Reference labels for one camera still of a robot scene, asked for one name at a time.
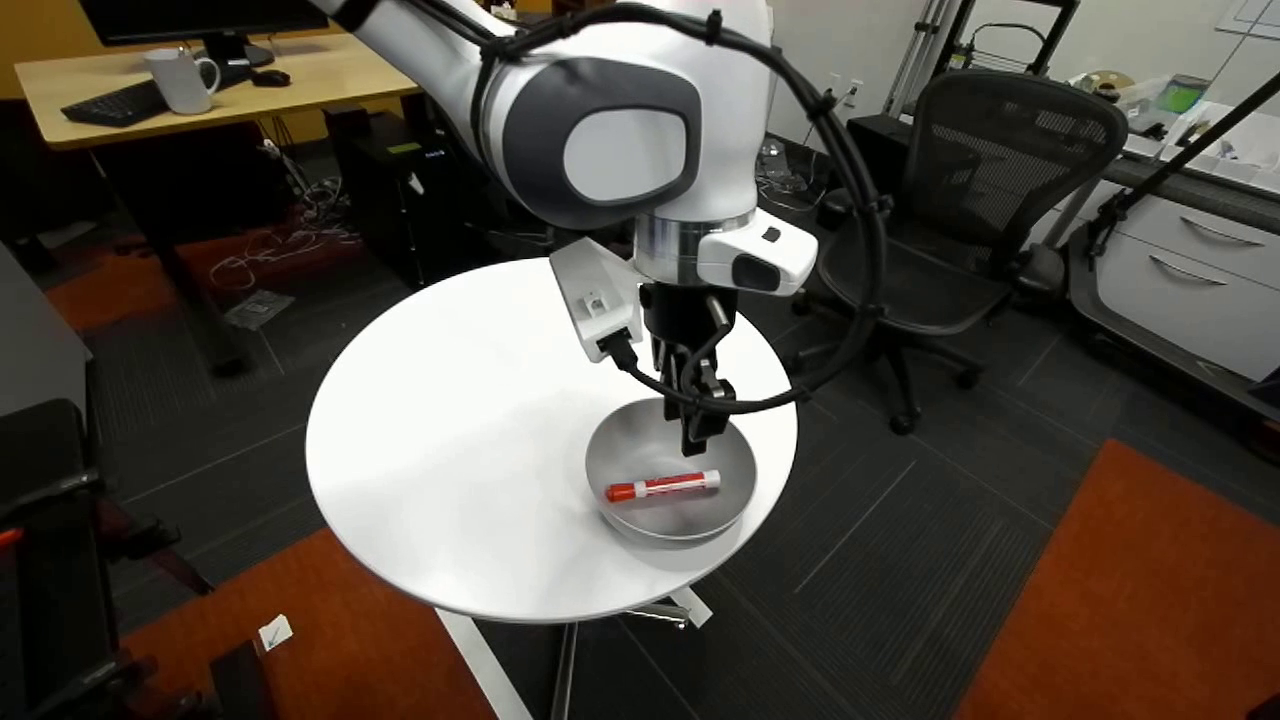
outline round white table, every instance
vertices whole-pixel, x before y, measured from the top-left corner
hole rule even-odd
[[[721,377],[773,397],[788,377],[734,319]],[[548,260],[432,286],[366,324],[318,385],[309,478],[340,546],[437,608],[502,626],[615,616],[721,569],[764,525],[794,462],[794,407],[734,415],[755,498],[705,546],[615,531],[588,492],[596,426],[644,399],[588,365]]]

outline black cable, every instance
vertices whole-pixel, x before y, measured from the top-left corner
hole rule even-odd
[[[472,22],[464,22],[453,8],[440,8],[432,0],[412,0],[412,4],[422,8],[427,18],[437,18],[448,29],[456,29],[453,22],[472,26]],[[724,26],[658,12],[658,8],[648,8],[648,4],[608,4],[608,8],[593,8],[593,12],[552,18],[552,22],[521,29],[514,35],[490,35],[486,29],[481,29],[486,35],[486,41],[481,41],[481,48],[485,48],[485,56],[514,64],[521,56],[528,56],[528,52],[536,52],[543,43],[568,41],[568,35],[593,29],[593,26],[658,26],[658,29],[671,29],[680,35],[743,52],[755,64],[773,70],[791,90],[791,98],[798,100],[805,117],[810,121],[810,129],[821,134],[824,147],[832,154],[837,177],[856,199],[856,218],[865,223],[865,258],[869,258],[865,301],[859,301],[859,311],[856,311],[845,346],[837,347],[837,355],[817,377],[794,377],[794,389],[788,389],[780,397],[767,397],[767,399],[689,397],[684,389],[662,389],[658,382],[644,377],[637,370],[637,351],[633,351],[633,346],[622,338],[612,342],[612,346],[598,346],[598,347],[608,347],[615,370],[622,370],[644,389],[652,389],[652,391],[658,391],[658,397],[667,397],[667,399],[674,399],[684,407],[743,415],[743,411],[767,411],[767,407],[780,407],[780,406],[791,406],[791,399],[809,399],[810,389],[827,385],[832,377],[839,377],[850,365],[850,355],[865,347],[865,342],[870,338],[870,329],[882,318],[882,304],[879,304],[879,288],[882,288],[882,199],[879,199],[879,193],[870,183],[869,164],[850,147],[850,138],[832,117],[832,105],[794,74],[794,64],[783,62],[783,52],[764,48],[752,35],[731,32]]]
[[[453,4],[440,4],[440,0],[406,0],[406,4],[432,18],[437,26],[443,26],[448,32],[464,35],[468,43],[485,48],[486,41],[497,41],[497,32],[456,12]]]

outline orange carpet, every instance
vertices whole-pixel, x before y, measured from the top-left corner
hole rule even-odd
[[[362,258],[361,240],[348,235],[309,244],[301,253],[285,240],[286,223],[255,227],[242,235],[180,244],[180,260],[221,310],[231,310],[252,288],[297,294],[309,288],[309,280],[340,273]],[[110,253],[108,244],[94,244],[92,253],[72,258],[72,263],[76,273],[45,294],[76,334],[180,310],[160,260],[143,244],[135,253]]]
[[[468,664],[437,611],[362,573],[332,531],[317,531],[211,598],[143,626],[122,640],[150,661],[135,715],[166,715],[176,697],[211,691],[207,664],[275,611],[290,640],[261,656],[280,720],[485,720]]]
[[[1280,530],[1109,441],[959,715],[1243,720],[1275,691]]]

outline metal bowl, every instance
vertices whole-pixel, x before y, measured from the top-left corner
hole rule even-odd
[[[721,473],[713,498],[656,498],[637,504],[608,504],[602,490],[618,479]],[[612,411],[588,444],[588,484],[602,519],[618,531],[662,546],[700,546],[721,536],[755,492],[755,456],[734,426],[709,441],[705,456],[680,454],[680,421],[662,421],[658,399],[622,406]]]

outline drawer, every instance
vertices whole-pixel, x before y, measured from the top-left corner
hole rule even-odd
[[[1167,199],[1145,199],[1125,223],[1125,235],[1180,253],[1186,260],[1280,288],[1280,235],[1194,211]]]
[[[1095,268],[1099,301],[1234,377],[1264,382],[1280,370],[1280,294],[1182,260],[1115,234]]]

